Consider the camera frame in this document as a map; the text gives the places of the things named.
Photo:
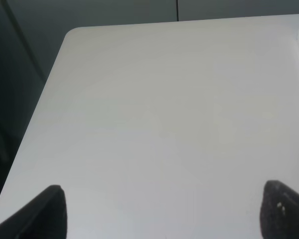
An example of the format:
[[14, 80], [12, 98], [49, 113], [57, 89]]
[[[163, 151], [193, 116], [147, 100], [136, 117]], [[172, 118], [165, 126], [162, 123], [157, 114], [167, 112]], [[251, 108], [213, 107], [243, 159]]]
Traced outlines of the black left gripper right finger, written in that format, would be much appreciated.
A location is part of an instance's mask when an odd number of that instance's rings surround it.
[[267, 181], [260, 229], [264, 239], [299, 239], [299, 193], [278, 180]]

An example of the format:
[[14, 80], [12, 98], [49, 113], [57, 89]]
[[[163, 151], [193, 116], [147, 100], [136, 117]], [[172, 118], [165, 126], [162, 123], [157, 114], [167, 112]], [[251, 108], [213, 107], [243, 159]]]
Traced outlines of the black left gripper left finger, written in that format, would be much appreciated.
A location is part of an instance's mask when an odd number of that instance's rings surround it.
[[67, 206], [64, 190], [50, 185], [0, 223], [0, 239], [65, 239]]

